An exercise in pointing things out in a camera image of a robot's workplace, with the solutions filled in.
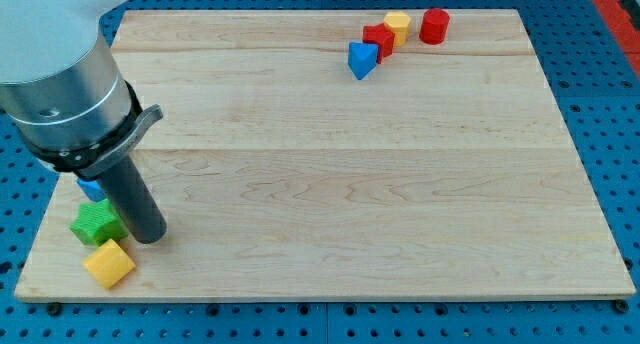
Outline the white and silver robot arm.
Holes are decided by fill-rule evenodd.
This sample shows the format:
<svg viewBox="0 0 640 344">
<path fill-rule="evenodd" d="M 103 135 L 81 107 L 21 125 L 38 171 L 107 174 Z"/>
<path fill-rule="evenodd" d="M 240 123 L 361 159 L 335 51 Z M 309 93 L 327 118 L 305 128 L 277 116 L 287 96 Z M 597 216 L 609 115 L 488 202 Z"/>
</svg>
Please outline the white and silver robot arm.
<svg viewBox="0 0 640 344">
<path fill-rule="evenodd" d="M 103 175 L 162 118 L 140 107 L 99 27 L 125 1 L 1 0 L 1 106 L 57 172 Z"/>
</svg>

